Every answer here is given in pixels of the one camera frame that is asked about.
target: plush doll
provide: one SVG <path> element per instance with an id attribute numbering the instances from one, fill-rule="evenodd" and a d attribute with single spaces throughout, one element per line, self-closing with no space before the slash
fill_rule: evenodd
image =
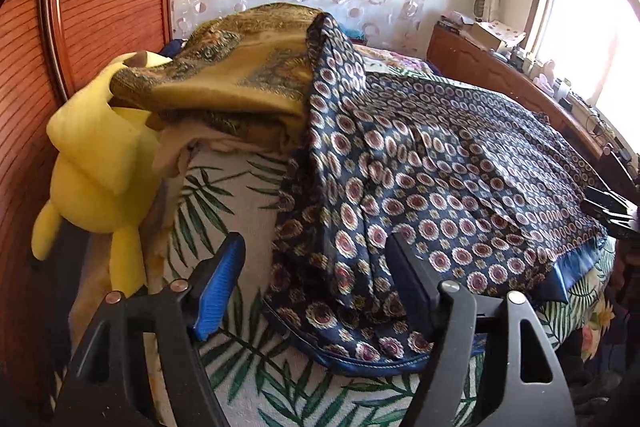
<path id="1" fill-rule="evenodd" d="M 142 52 L 114 58 L 49 120 L 47 135 L 60 152 L 51 175 L 49 201 L 33 225 L 31 250 L 46 258 L 62 218 L 94 233 L 111 233 L 111 286 L 126 296 L 145 285 L 138 227 L 160 180 L 151 165 L 156 133 L 149 112 L 111 107 L 113 74 L 127 66 L 159 66 L 170 58 Z"/>

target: dark blue quilt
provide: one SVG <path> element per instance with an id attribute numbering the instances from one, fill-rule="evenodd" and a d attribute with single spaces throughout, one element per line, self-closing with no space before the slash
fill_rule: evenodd
<path id="1" fill-rule="evenodd" d="M 365 74 L 327 14 L 307 45 L 308 140 L 281 187 L 265 297 L 306 354 L 351 375 L 424 365 L 431 346 L 408 324 L 383 254 L 392 232 L 478 294 L 543 301 L 543 281 L 562 296 L 593 266 L 605 231 L 578 204 L 602 182 L 544 118 L 438 76 Z"/>

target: wooden dresser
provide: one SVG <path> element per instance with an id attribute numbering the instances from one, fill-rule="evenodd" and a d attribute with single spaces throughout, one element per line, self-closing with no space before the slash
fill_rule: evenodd
<path id="1" fill-rule="evenodd" d="M 544 112 L 551 126 L 594 168 L 602 147 L 575 118 L 533 85 L 524 74 L 440 26 L 433 29 L 427 58 L 442 76 L 506 94 L 530 111 Z"/>

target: plush toy leg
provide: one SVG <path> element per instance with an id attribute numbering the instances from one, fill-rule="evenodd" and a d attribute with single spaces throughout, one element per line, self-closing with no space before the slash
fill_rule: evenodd
<path id="1" fill-rule="evenodd" d="M 43 261 L 49 255 L 53 242 L 58 237 L 62 216 L 51 200 L 44 204 L 33 223 L 31 232 L 31 251 L 36 259 Z"/>
<path id="2" fill-rule="evenodd" d="M 138 227 L 122 227 L 113 232 L 109 272 L 111 288 L 123 292 L 127 297 L 146 285 Z"/>

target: metal screw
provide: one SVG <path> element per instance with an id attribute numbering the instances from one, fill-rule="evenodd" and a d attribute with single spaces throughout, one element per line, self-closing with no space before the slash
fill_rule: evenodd
<path id="1" fill-rule="evenodd" d="M 527 298 L 520 292 L 509 292 L 507 293 L 507 298 L 514 304 L 524 304 L 527 302 Z"/>
<path id="2" fill-rule="evenodd" d="M 188 287 L 189 283 L 184 279 L 176 279 L 171 283 L 171 290 L 176 293 L 184 292 Z"/>
<path id="3" fill-rule="evenodd" d="M 107 293 L 107 296 L 104 298 L 107 304 L 115 304 L 117 302 L 120 302 L 121 299 L 122 299 L 122 293 L 120 292 L 109 292 Z"/>
<path id="4" fill-rule="evenodd" d="M 455 293 L 460 290 L 460 284 L 455 281 L 442 281 L 441 287 L 447 293 Z"/>

